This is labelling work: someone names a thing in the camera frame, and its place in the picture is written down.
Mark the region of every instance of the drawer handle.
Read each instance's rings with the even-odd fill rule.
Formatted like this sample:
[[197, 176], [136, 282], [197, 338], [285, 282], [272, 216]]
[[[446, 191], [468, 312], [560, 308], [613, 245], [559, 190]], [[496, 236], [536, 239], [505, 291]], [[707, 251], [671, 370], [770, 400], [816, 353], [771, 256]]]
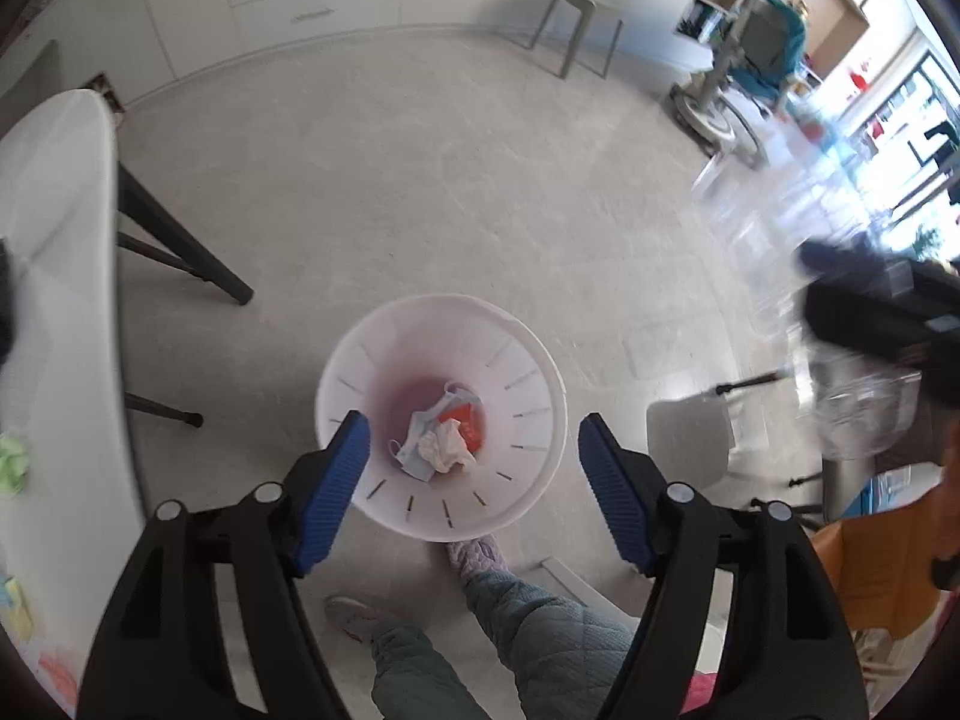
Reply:
[[312, 13], [301, 13], [291, 18], [290, 23], [305, 22], [309, 19], [318, 19], [320, 16], [329, 16], [333, 13], [332, 7], [325, 7], [323, 10], [315, 10]]

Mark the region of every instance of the screw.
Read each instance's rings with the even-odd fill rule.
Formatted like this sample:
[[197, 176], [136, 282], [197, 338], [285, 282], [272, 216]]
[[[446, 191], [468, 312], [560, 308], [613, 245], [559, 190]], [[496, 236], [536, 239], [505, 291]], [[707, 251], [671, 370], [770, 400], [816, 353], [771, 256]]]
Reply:
[[179, 513], [183, 510], [184, 507], [179, 504], [179, 501], [164, 501], [157, 506], [155, 515], [157, 516], [157, 519], [167, 521], [179, 517]]
[[683, 482], [674, 482], [666, 488], [666, 495], [675, 503], [689, 503], [693, 500], [693, 488]]
[[767, 514], [770, 514], [770, 517], [779, 522], [789, 522], [790, 517], [793, 517], [793, 509], [787, 506], [784, 501], [772, 501], [767, 506]]
[[278, 501], [282, 494], [283, 488], [281, 485], [277, 485], [277, 482], [267, 482], [260, 485], [256, 490], [253, 490], [253, 497], [256, 498], [259, 503]]

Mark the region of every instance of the green cloth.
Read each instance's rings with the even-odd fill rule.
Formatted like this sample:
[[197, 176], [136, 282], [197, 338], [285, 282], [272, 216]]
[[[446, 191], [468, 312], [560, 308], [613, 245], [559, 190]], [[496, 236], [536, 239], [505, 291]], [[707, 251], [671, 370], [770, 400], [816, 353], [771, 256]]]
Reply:
[[0, 433], [0, 493], [16, 495], [27, 481], [30, 458], [22, 443]]

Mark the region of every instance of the trash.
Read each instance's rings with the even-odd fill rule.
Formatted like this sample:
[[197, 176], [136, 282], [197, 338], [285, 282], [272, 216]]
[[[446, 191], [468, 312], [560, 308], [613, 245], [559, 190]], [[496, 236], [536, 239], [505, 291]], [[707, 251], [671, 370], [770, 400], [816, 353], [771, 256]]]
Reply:
[[[429, 482], [438, 470], [441, 473], [447, 473], [458, 463], [463, 466], [468, 464], [472, 466], [475, 460], [469, 447], [473, 445], [479, 449], [481, 443], [479, 405], [480, 399], [469, 389], [447, 382], [443, 387], [443, 397], [430, 409], [410, 415], [410, 426], [403, 445], [396, 440], [390, 440], [388, 443], [390, 454], [406, 473], [421, 482]], [[461, 415], [464, 420], [457, 419], [457, 415]], [[440, 432], [442, 425], [448, 425], [448, 427]], [[469, 438], [460, 431], [464, 425]], [[459, 437], [459, 442], [452, 435], [454, 433]], [[426, 442], [421, 446], [421, 439], [424, 437]], [[434, 459], [433, 463], [427, 461], [424, 456], [424, 447]], [[463, 456], [463, 452], [467, 452], [469, 459]]]
[[476, 466], [476, 459], [467, 450], [467, 442], [460, 434], [460, 423], [456, 419], [445, 420], [437, 425], [437, 429], [426, 431], [416, 448], [421, 458], [440, 473], [447, 473], [458, 464], [467, 471]]

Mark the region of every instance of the person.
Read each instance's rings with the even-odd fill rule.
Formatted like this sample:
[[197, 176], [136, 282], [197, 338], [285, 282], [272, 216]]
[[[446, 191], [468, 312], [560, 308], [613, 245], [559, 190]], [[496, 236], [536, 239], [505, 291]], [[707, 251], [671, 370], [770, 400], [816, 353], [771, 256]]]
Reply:
[[[510, 572], [493, 536], [448, 544], [467, 606], [514, 672], [528, 720], [593, 720], [634, 635], [575, 601]], [[344, 596], [325, 604], [328, 622], [371, 648], [373, 702], [385, 720], [490, 720], [453, 667], [414, 625]], [[683, 710], [705, 704], [714, 675], [696, 675]]]

